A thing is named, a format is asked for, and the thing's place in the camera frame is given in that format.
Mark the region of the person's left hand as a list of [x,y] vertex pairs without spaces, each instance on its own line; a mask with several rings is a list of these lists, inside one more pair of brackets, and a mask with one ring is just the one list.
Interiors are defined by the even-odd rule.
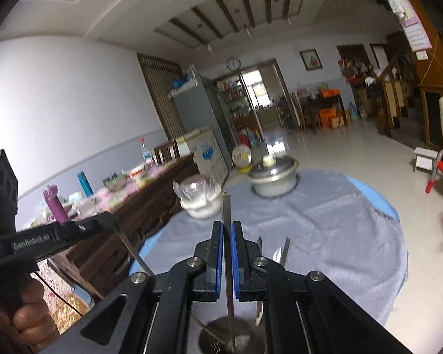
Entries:
[[31,278],[21,291],[24,304],[12,318],[7,314],[9,306],[0,302],[0,330],[11,341],[29,347],[34,353],[44,350],[61,335],[48,311],[44,294],[41,282]]

